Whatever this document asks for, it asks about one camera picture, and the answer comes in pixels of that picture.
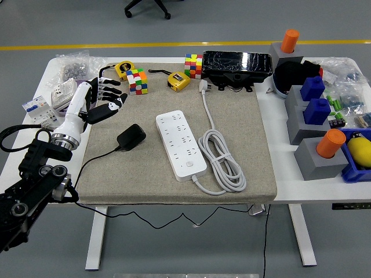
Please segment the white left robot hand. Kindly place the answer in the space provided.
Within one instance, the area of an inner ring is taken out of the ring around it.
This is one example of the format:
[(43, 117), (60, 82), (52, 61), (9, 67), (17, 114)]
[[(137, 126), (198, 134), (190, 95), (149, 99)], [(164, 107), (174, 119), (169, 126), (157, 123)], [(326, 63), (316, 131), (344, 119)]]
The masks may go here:
[(64, 122), (52, 134), (52, 143), (70, 150), (76, 149), (88, 124), (106, 120), (121, 109), (128, 95), (107, 87), (108, 83), (115, 86), (121, 84), (109, 78), (94, 78), (77, 87)]

